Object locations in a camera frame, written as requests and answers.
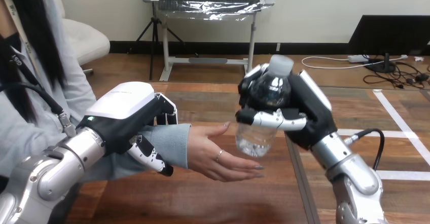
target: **computer monitor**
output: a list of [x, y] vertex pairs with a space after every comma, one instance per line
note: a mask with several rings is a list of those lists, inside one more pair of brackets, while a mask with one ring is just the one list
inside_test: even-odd
[[395, 70], [390, 55], [419, 55], [429, 42], [430, 16], [363, 15], [349, 41], [348, 53], [384, 55], [384, 63], [366, 68], [388, 73]]

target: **finger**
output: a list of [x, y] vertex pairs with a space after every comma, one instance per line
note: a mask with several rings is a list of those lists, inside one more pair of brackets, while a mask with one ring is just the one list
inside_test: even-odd
[[223, 152], [218, 157], [218, 163], [223, 165], [224, 167], [227, 167], [229, 169], [233, 168], [242, 168], [242, 169], [257, 169], [257, 170], [263, 170], [264, 167], [260, 165], [260, 163], [247, 160], [239, 157], [235, 157], [232, 154], [228, 152]]
[[252, 174], [255, 174], [255, 175], [261, 174], [261, 172], [259, 170], [250, 170], [250, 169], [241, 169], [241, 168], [233, 168], [232, 170], [239, 171], [239, 172], [252, 173]]
[[204, 134], [208, 137], [219, 136], [227, 132], [230, 122], [225, 123], [221, 126], [204, 127]]
[[215, 173], [214, 171], [208, 171], [208, 175], [210, 175], [210, 179], [221, 181], [221, 182], [227, 182], [223, 177], [221, 177], [219, 174]]
[[242, 180], [247, 180], [247, 179], [252, 179], [252, 178], [264, 176], [262, 174], [255, 174], [255, 173], [230, 170], [230, 169], [227, 169], [227, 168], [221, 166], [220, 164], [215, 164], [213, 166], [212, 171], [215, 172], [216, 174], [218, 174], [220, 177], [222, 177], [223, 179], [225, 179], [228, 182], [242, 181]]

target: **robotic hand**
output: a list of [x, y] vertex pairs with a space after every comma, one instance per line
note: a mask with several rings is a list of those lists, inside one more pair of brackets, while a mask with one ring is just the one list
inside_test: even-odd
[[267, 67], [255, 67], [239, 84], [242, 110], [236, 114], [237, 122], [283, 130], [293, 143], [311, 151], [333, 185], [337, 224], [387, 223], [380, 204], [381, 179], [337, 134], [331, 104], [308, 73], [288, 77], [290, 108], [256, 111], [245, 107], [250, 86]]
[[0, 195], [0, 224], [45, 224], [69, 189], [102, 157], [128, 152], [150, 169], [171, 176], [173, 167], [141, 135], [145, 125], [177, 124], [176, 106], [151, 85], [118, 85], [86, 112], [76, 133], [16, 166]]

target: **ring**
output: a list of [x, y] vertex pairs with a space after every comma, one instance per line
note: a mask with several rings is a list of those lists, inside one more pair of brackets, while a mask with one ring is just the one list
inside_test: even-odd
[[217, 156], [217, 162], [219, 161], [219, 157], [220, 157], [220, 155], [223, 153], [223, 151], [224, 151], [224, 150], [221, 150], [221, 151], [220, 151], [220, 153], [218, 154], [218, 156]]

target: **monitor stand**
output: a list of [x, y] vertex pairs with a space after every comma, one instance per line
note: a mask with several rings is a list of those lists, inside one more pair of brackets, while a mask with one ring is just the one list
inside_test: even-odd
[[[369, 59], [368, 63], [375, 63], [382, 60]], [[384, 62], [365, 66], [367, 69], [377, 73], [392, 73], [396, 70], [396, 65], [389, 60], [389, 54], [385, 54]]]

